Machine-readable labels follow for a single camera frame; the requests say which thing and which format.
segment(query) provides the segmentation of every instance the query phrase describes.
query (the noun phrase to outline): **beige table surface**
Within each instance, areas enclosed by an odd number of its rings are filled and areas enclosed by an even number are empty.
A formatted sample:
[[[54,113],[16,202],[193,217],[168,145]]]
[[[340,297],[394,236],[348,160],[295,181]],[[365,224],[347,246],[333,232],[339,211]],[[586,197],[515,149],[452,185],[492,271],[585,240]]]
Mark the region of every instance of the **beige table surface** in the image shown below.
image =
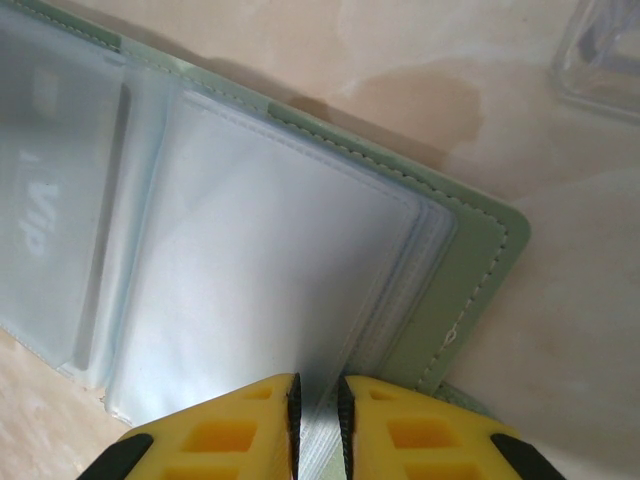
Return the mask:
[[[640,478],[640,130],[558,102],[575,0],[56,0],[477,188],[533,239],[449,380],[569,479]],[[0,478],[72,479],[125,427],[0,336]]]

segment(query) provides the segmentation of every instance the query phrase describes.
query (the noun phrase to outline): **card holder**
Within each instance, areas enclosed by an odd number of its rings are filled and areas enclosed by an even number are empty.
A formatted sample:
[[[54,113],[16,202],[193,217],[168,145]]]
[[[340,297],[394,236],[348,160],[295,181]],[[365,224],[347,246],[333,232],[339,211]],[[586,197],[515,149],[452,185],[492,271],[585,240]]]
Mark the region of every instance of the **card holder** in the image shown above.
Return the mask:
[[[432,393],[527,241],[499,201],[44,3],[0,0],[0,38],[0,321],[131,424],[299,371],[317,478],[339,374]]]

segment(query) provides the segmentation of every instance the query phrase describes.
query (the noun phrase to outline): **green leather cover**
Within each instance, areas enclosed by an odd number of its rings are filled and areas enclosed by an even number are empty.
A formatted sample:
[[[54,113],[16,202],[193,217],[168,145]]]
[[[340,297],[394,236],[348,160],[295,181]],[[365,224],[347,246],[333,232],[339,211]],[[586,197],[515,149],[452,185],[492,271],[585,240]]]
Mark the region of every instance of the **green leather cover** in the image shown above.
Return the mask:
[[[394,177],[453,212],[456,232],[379,372],[381,379],[406,388],[426,394],[437,391],[453,358],[529,238],[529,224],[522,214],[370,141],[38,0],[0,2],[86,41],[193,82],[254,114],[270,117],[342,152],[354,162]],[[456,394],[446,397],[452,399]]]

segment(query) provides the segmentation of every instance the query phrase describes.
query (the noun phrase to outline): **stitching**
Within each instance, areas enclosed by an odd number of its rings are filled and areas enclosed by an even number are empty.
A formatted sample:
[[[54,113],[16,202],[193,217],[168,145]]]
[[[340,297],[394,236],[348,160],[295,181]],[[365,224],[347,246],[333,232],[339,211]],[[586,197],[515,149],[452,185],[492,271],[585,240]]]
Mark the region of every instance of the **stitching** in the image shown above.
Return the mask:
[[[54,18],[52,18],[52,17],[50,17],[48,15],[45,15],[45,14],[43,14],[41,12],[38,12],[38,11],[36,11],[36,10],[26,6],[26,5],[24,5],[19,0],[8,0],[8,2],[13,4],[13,5],[16,5],[17,7],[20,7],[22,9],[24,9],[24,10],[27,10],[27,11],[31,12],[32,14],[34,14],[34,15],[37,15],[37,16],[39,16],[41,18],[44,18],[44,19],[48,20],[49,22],[54,23],[54,24],[56,24],[56,25],[58,25],[58,26],[60,26],[60,27],[62,27],[64,29],[70,30],[70,31],[72,31],[72,32],[74,32],[74,33],[76,33],[78,35],[81,35],[81,36],[83,36],[85,38],[88,38],[88,39],[91,39],[93,41],[96,41],[96,42],[98,42],[99,44],[103,45],[104,47],[106,47],[107,49],[109,49],[111,51],[116,51],[116,52],[118,51],[118,48],[116,48],[114,45],[111,45],[111,44],[109,44],[107,42],[104,42],[103,40],[100,40],[99,38],[97,38],[97,37],[95,37],[93,35],[90,35],[87,32],[84,32],[84,31],[79,30],[77,28],[74,28],[74,27],[72,27],[70,25],[67,25],[67,24],[64,24],[62,22],[59,22],[58,20],[55,20]],[[163,67],[162,65],[159,65],[159,64],[157,64],[155,62],[152,62],[152,61],[148,60],[145,57],[142,57],[140,55],[135,54],[134,52],[130,52],[130,51],[126,50],[126,49],[120,49],[120,50],[122,51],[122,53],[124,53],[124,54],[126,54],[126,55],[128,55],[130,57],[136,58],[138,60],[141,60],[141,61],[143,61],[143,62],[145,62],[145,63],[147,63],[149,65],[152,65],[155,68],[160,69],[163,72],[166,72],[166,73],[169,73],[171,75],[175,75],[177,77],[183,78],[185,80],[188,80],[189,82],[196,83],[197,85],[200,85],[200,86],[204,87],[205,89],[209,90],[212,93],[215,93],[217,95],[221,95],[221,96],[223,96],[225,98],[233,100],[236,103],[240,103],[241,105],[243,105],[245,107],[251,108],[251,109],[253,109],[253,110],[257,111],[257,112],[261,112],[262,113],[262,110],[258,109],[255,105],[247,103],[244,100],[242,100],[241,98],[236,97],[235,95],[229,94],[229,93],[224,92],[222,90],[219,90],[219,89],[217,89],[215,87],[211,87],[210,85],[206,85],[205,83],[203,83],[201,81],[198,81],[198,80],[196,80],[194,78],[191,78],[191,77],[189,77],[187,75],[184,75],[182,73],[175,72],[175,71],[173,71],[173,70],[171,70],[171,69],[169,69],[167,67]],[[419,180],[419,179],[417,179],[415,177],[412,177],[411,175],[406,174],[406,173],[404,173],[404,172],[402,172],[400,170],[397,170],[395,168],[391,168],[388,165],[384,165],[384,164],[382,164],[380,162],[377,162],[376,160],[374,160],[373,158],[365,155],[362,152],[359,152],[357,150],[353,150],[353,149],[348,148],[348,147],[346,147],[344,145],[337,144],[336,142],[334,142],[334,141],[332,141],[332,140],[330,140],[328,138],[325,138],[320,134],[311,132],[311,131],[309,131],[309,130],[307,130],[307,129],[305,129],[305,128],[303,128],[303,127],[301,127],[301,126],[299,126],[299,125],[297,125],[295,123],[287,122],[287,121],[282,120],[280,118],[274,117],[269,112],[264,112],[264,113],[268,117],[272,118],[273,120],[275,120],[275,121],[277,121],[279,123],[282,123],[282,124],[290,126],[290,127],[294,127],[297,130],[300,130],[301,132],[303,132],[303,133],[305,133],[307,135],[310,135],[310,136],[312,136],[314,138],[317,138],[317,139],[319,139],[319,140],[321,140],[321,141],[323,141],[323,142],[325,142],[325,143],[327,143],[327,144],[329,144],[329,145],[331,145],[333,147],[336,147],[336,148],[339,148],[341,150],[344,150],[345,152],[347,152],[352,157],[357,157],[357,158],[360,158],[362,160],[366,160],[367,162],[375,165],[376,167],[382,168],[384,170],[387,170],[387,171],[393,173],[396,176],[400,176],[401,178],[412,180],[412,181],[415,181],[415,182],[419,183],[420,185],[424,185],[432,193],[444,196],[449,200],[452,200],[454,202],[459,203],[464,208],[469,208],[471,210],[474,210],[474,211],[477,211],[477,212],[481,213],[484,216],[487,216],[487,217],[491,218],[498,226],[500,226],[500,228],[502,228],[503,237],[502,237],[502,240],[500,242],[500,245],[498,246],[498,249],[496,251],[496,254],[495,254],[494,258],[491,261],[491,264],[489,265],[489,268],[484,273],[484,275],[482,276],[482,278],[480,279],[480,281],[476,285],[476,287],[473,290],[473,292],[471,293],[471,295],[467,298],[467,301],[465,302],[464,307],[460,311],[460,314],[458,315],[458,318],[456,319],[454,324],[451,326],[451,329],[449,329],[449,331],[445,335],[444,340],[442,341],[442,344],[440,345],[440,348],[433,355],[433,357],[431,358],[429,364],[427,365],[427,367],[422,372],[422,375],[420,376],[418,382],[416,383],[416,386],[414,387],[414,390],[417,390],[418,388],[420,388],[420,386],[424,382],[428,381],[429,374],[431,372],[433,372],[433,370],[436,367],[436,365],[440,362],[440,359],[442,358],[442,355],[455,342],[455,340],[457,338],[457,335],[458,335],[458,327],[460,326],[460,324],[461,324],[462,320],[464,319],[464,317],[466,316],[466,314],[469,312],[471,306],[475,303],[475,301],[476,301],[478,295],[481,293],[482,289],[485,287],[487,282],[490,280],[491,276],[493,275],[494,270],[496,269],[496,267],[498,266],[498,264],[500,262],[500,257],[507,250],[507,243],[509,241],[509,230],[507,229],[506,225],[499,218],[497,218],[496,216],[492,215],[491,213],[489,213],[489,212],[487,212],[487,211],[485,211],[485,210],[483,210],[483,209],[481,209],[479,207],[476,207],[475,205],[471,205],[470,203],[464,202],[461,199],[459,199],[458,197],[455,197],[455,196],[450,195],[450,194],[448,194],[448,193],[446,193],[446,192],[444,192],[442,190],[439,190],[436,187],[433,187],[432,185],[430,185],[429,183],[427,183],[425,181]]]

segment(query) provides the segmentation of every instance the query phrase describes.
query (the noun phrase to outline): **water stain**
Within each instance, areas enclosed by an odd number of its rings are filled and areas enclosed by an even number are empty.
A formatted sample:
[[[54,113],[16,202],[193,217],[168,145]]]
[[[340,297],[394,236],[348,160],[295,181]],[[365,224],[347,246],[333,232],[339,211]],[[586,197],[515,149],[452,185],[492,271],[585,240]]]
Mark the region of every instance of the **water stain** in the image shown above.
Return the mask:
[[[429,65],[366,79],[326,102],[295,97],[289,104],[433,168],[475,140],[483,123],[478,89]]]

